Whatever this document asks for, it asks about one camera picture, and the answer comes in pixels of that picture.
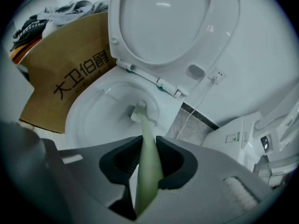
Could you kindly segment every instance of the clothing pile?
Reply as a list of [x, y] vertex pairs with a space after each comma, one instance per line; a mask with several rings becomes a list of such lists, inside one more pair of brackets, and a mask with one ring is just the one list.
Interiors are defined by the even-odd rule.
[[83, 0], [70, 2], [69, 5], [60, 8], [46, 7], [43, 12], [29, 17], [22, 28], [15, 32], [14, 45], [9, 57], [15, 64], [18, 64], [33, 46], [59, 27], [81, 17], [107, 10], [108, 1], [98, 1], [92, 4]]

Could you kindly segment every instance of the white appliance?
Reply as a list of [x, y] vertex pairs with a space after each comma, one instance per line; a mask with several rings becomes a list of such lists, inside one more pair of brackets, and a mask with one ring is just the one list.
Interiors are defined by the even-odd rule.
[[[184, 98], [234, 42], [240, 12], [239, 0], [110, 0], [110, 50], [117, 67], [72, 105], [65, 127], [69, 148], [140, 135], [140, 125], [130, 120], [140, 100], [148, 103], [154, 135], [166, 135]], [[253, 171], [263, 155], [279, 153], [297, 135], [295, 91], [286, 100], [291, 105], [282, 102], [266, 117], [256, 112], [233, 120], [203, 146]]]

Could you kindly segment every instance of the toilet brush head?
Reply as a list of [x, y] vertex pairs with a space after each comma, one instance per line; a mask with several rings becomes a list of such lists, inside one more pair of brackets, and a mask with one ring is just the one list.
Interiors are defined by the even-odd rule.
[[145, 108], [146, 108], [146, 102], [144, 100], [140, 101], [138, 105], [136, 105], [135, 109], [133, 110], [133, 113], [131, 115], [131, 120], [137, 123], [141, 123], [141, 118], [139, 114], [145, 115]]

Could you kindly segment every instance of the cardboard box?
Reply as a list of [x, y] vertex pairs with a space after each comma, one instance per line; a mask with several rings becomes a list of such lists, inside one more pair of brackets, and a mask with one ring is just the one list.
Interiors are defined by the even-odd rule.
[[27, 67], [35, 89], [21, 120], [64, 133], [75, 99], [115, 66], [109, 49], [107, 13], [62, 26], [33, 47], [20, 64]]

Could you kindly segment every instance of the gray tile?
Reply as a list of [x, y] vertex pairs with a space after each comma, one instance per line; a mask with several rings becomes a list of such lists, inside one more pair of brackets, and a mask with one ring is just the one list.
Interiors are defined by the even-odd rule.
[[[187, 111], [180, 109], [166, 136], [170, 138], [176, 138], [180, 130], [183, 128], [188, 116], [189, 113]], [[204, 124], [202, 121], [194, 116], [190, 116], [178, 139], [196, 145], [201, 145], [206, 135], [212, 131], [213, 129]]]

